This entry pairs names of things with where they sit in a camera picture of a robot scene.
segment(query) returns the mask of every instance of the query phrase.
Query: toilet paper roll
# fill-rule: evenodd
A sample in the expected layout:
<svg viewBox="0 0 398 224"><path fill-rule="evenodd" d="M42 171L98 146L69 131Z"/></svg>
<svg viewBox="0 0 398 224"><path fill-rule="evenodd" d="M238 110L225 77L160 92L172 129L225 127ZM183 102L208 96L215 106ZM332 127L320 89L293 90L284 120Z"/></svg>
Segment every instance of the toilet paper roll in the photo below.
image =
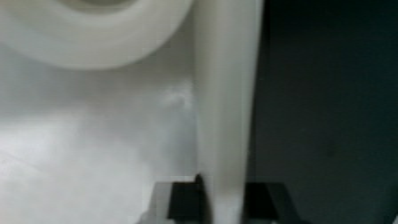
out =
<svg viewBox="0 0 398 224"><path fill-rule="evenodd" d="M2 0L0 42L64 68L119 67L165 43L192 1Z"/></svg>

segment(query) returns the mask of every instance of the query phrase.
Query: white partition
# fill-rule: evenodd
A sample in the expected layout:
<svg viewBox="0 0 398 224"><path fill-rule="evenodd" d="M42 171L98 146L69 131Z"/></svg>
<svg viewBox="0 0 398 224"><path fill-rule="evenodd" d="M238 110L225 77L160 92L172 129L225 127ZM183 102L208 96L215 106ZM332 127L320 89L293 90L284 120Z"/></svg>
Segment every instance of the white partition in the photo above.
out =
<svg viewBox="0 0 398 224"><path fill-rule="evenodd" d="M263 2L199 0L195 4L199 171L213 224L238 224Z"/></svg>

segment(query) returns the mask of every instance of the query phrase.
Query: white toilet paper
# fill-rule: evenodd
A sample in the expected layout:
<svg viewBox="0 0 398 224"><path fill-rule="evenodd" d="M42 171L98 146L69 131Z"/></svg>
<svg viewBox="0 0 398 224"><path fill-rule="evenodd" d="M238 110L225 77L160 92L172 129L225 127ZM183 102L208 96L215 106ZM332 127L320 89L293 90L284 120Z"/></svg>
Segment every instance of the white toilet paper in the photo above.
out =
<svg viewBox="0 0 398 224"><path fill-rule="evenodd" d="M165 43L193 0L2 0L0 42L39 61L106 69Z"/></svg>

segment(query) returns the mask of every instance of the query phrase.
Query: white surface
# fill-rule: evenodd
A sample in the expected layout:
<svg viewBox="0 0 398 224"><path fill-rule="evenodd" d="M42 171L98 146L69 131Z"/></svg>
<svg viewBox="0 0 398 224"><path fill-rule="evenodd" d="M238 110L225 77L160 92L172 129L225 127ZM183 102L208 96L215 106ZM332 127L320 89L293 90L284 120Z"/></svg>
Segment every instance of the white surface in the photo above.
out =
<svg viewBox="0 0 398 224"><path fill-rule="evenodd" d="M60 67L119 67L165 43L190 5L192 0L129 0L108 7L83 0L2 0L0 42Z"/></svg>
<svg viewBox="0 0 398 224"><path fill-rule="evenodd" d="M261 0L197 1L199 169L213 224L238 224Z"/></svg>
<svg viewBox="0 0 398 224"><path fill-rule="evenodd" d="M137 224L154 181L195 174L190 34L106 72L0 46L2 224Z"/></svg>

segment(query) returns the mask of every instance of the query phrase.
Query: white wall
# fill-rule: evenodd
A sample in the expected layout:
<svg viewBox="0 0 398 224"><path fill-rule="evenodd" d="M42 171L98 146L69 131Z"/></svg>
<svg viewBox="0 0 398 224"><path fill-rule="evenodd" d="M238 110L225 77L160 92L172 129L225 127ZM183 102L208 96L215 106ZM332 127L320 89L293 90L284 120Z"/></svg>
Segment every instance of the white wall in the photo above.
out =
<svg viewBox="0 0 398 224"><path fill-rule="evenodd" d="M2 224L131 224L154 181L195 174L190 27L105 72L0 46Z"/></svg>

